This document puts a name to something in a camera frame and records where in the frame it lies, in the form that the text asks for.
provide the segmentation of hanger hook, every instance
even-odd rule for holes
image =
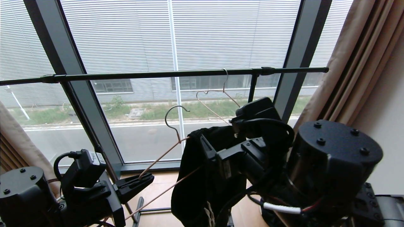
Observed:
[[[224,91],[225,91],[226,82],[227,82],[227,80],[229,79],[229,72],[227,72],[226,69],[223,69],[223,70],[225,71],[225,73],[226,73],[226,75],[227,75],[226,80],[225,80],[225,82],[223,83],[223,92],[224,92]]]
[[[171,107],[171,108],[167,111],[166,116],[164,117],[164,121],[165,121],[167,127],[172,128],[172,129],[175,130],[175,132],[177,133],[178,142],[180,142],[180,141],[181,141],[181,138],[179,137],[178,130],[177,130],[176,128],[170,126],[170,125],[168,124],[168,122],[167,122],[167,115],[168,115],[168,113],[169,113],[172,109],[174,109],[175,107],[182,107],[186,112],[190,112],[190,110],[187,110],[185,107],[183,107],[183,106],[181,106],[181,105],[175,105],[175,106]]]

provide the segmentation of brown curtain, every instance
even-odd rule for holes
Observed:
[[[348,126],[377,83],[404,28],[403,0],[354,0],[328,66],[298,119],[325,119]]]
[[[0,165],[1,173],[12,169],[37,166],[44,170],[48,180],[56,176],[50,162],[32,143],[19,123],[0,101]],[[55,196],[59,195],[59,182],[50,183]]]

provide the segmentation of white cable sleeve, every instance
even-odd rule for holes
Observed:
[[[282,213],[288,213],[288,214],[300,214],[301,209],[299,207],[290,207],[290,206],[280,206],[280,205],[275,205],[271,203],[264,203],[264,209],[267,210],[274,210],[274,211],[279,211]]]

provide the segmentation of corrugated metal facade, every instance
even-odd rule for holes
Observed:
[[[325,66],[352,0],[334,0],[311,66]],[[300,1],[173,0],[178,69],[282,67]],[[62,0],[70,29],[88,73],[167,71],[174,69],[166,0]],[[0,78],[32,78],[53,69],[23,1],[1,0]],[[175,100],[169,78],[131,79],[133,92],[99,93],[101,102],[120,95],[128,102]],[[59,84],[11,86],[24,106],[68,103]],[[309,95],[315,87],[302,88]],[[196,91],[181,91],[195,99]],[[229,89],[248,96],[248,88]],[[257,88],[272,96],[275,88]],[[208,98],[224,97],[221,93]],[[5,87],[0,99],[16,106]]]

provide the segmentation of white wall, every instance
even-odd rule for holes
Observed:
[[[376,194],[404,194],[404,32],[353,126],[376,140],[383,159],[370,182]]]

